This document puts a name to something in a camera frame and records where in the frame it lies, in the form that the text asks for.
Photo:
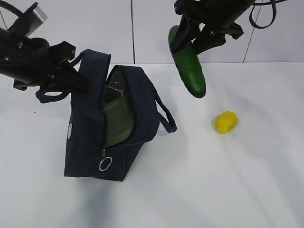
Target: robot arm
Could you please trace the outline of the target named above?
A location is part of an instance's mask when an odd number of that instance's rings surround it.
[[[8,29],[0,28],[0,73],[15,79],[13,87],[25,91],[40,86],[40,92],[88,91],[89,82],[68,60],[76,48],[67,42],[55,46],[42,38],[28,38],[47,16],[34,3],[24,13],[0,0],[3,7],[18,16]]]
[[[268,26],[258,26],[250,13],[249,21],[258,29],[269,27],[276,18],[276,3],[286,0],[270,0],[266,3],[255,3],[256,0],[177,0],[174,4],[175,12],[181,17],[179,30],[171,42],[170,50],[176,53],[185,44],[193,41],[193,47],[198,54],[226,43],[228,34],[238,39],[244,34],[242,28],[235,23],[251,5],[272,5],[273,19]],[[199,25],[205,24],[202,31]]]

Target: cucumber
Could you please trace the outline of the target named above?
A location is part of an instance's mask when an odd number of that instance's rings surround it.
[[[169,45],[173,41],[179,26],[173,26],[169,31]],[[171,53],[180,77],[188,91],[196,98],[203,98],[206,94],[205,77],[199,58],[191,42],[176,53]]]

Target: white surface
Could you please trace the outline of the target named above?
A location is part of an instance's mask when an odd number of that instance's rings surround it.
[[[277,17],[266,29],[255,29],[246,62],[304,61],[303,0],[277,4]],[[265,26],[272,17],[270,6],[262,7],[257,23]]]
[[[69,99],[41,105],[0,77],[0,227],[304,227],[304,63],[204,64],[193,98],[174,65],[142,65],[178,125],[125,181],[64,178]],[[221,135],[212,120],[240,123]]]
[[[24,12],[34,0],[9,0]],[[76,53],[87,48],[111,54],[112,63],[133,63],[131,6],[129,0],[38,0],[48,16],[31,37],[45,38],[51,45],[67,41]],[[17,17],[3,10],[12,25]]]
[[[179,25],[181,16],[175,14],[176,0],[133,0],[136,63],[173,63],[168,47],[168,33]],[[227,36],[225,45],[199,55],[201,62],[243,62],[253,27],[248,10],[237,21],[244,30],[238,40]]]

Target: bag strap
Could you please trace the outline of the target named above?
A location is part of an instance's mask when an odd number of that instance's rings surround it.
[[[156,102],[160,105],[160,107],[163,109],[163,111],[167,115],[168,120],[166,120],[166,118],[163,117],[162,114],[158,113],[161,124],[164,126],[164,128],[166,129],[166,131],[168,133],[176,132],[177,131],[177,126],[176,126],[176,123],[173,119],[172,114],[170,113],[169,109],[163,104],[163,102],[162,102],[160,96],[158,95],[153,83],[152,82],[150,82],[150,83],[152,85],[152,90],[153,90],[154,98],[155,98]]]
[[[85,51],[82,51],[79,56],[77,56],[71,63],[70,65],[74,67],[79,61],[82,59]],[[61,92],[61,94],[56,95],[56,96],[51,96],[51,95],[45,95],[42,93],[40,90],[36,92],[36,98],[40,101],[42,104],[50,103],[50,102],[56,102],[56,101],[61,101],[65,99],[69,95],[69,92]]]

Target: navy blue bag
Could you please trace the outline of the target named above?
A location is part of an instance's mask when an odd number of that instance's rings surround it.
[[[90,81],[90,91],[71,94],[72,111],[64,174],[68,177],[123,181],[142,145],[155,137],[160,122],[167,132],[172,133],[177,130],[175,121],[140,67],[115,66],[106,81],[110,55],[88,49],[73,64],[80,60],[79,73]],[[108,129],[102,103],[105,85],[113,77],[125,81],[134,113],[134,124],[126,140],[106,147]],[[165,111],[168,120],[157,111],[155,101]]]

